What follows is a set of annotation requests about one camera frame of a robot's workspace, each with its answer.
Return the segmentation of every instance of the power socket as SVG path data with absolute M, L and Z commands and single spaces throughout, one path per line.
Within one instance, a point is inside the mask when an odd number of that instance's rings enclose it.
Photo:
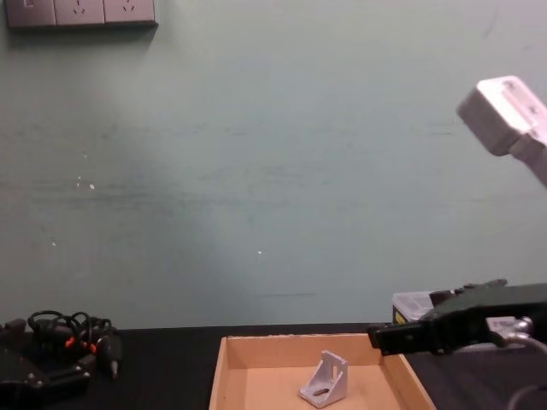
M 41 27 L 56 24 L 53 0 L 4 0 L 8 26 Z
M 104 24 L 103 0 L 54 0 L 54 2 L 58 26 Z
M 107 24 L 156 23 L 154 0 L 104 0 Z

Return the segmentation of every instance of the metal bracket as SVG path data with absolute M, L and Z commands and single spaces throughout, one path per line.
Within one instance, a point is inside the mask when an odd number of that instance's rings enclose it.
M 316 408 L 323 408 L 344 399 L 347 393 L 348 361 L 323 350 L 314 376 L 298 395 Z

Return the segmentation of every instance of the small plastic container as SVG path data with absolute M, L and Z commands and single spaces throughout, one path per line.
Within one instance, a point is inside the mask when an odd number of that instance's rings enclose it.
M 433 309 L 431 292 L 404 292 L 393 295 L 393 323 L 415 322 Z

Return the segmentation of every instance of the white robot part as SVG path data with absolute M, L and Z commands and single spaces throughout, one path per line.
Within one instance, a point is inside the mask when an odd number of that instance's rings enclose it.
M 547 108 L 518 77 L 480 81 L 458 114 L 493 155 L 524 161 L 547 145 Z

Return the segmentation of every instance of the gray cable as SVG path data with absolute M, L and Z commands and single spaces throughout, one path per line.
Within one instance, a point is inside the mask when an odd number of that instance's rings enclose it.
M 522 389 L 518 389 L 511 396 L 511 400 L 509 400 L 509 404 L 507 405 L 507 410 L 516 410 L 518 404 L 521 402 L 522 397 L 537 390 L 539 390 L 539 386 L 537 385 L 526 386 L 526 387 L 523 387 Z
M 544 343 L 541 343 L 539 340 L 534 339 L 533 337 L 529 337 L 526 333 L 511 333 L 507 337 L 505 337 L 505 341 L 507 343 L 518 343 L 522 344 L 524 346 L 530 346 L 533 348 L 536 348 L 537 350 L 540 350 L 544 354 L 547 354 L 547 345 Z M 516 410 L 517 406 L 521 402 L 522 398 L 525 395 L 528 395 L 532 393 L 533 391 L 537 390 L 544 390 L 545 386 L 542 385 L 531 385 L 523 387 L 522 389 L 518 389 L 512 396 L 511 400 L 509 400 L 509 404 L 507 405 L 507 410 Z

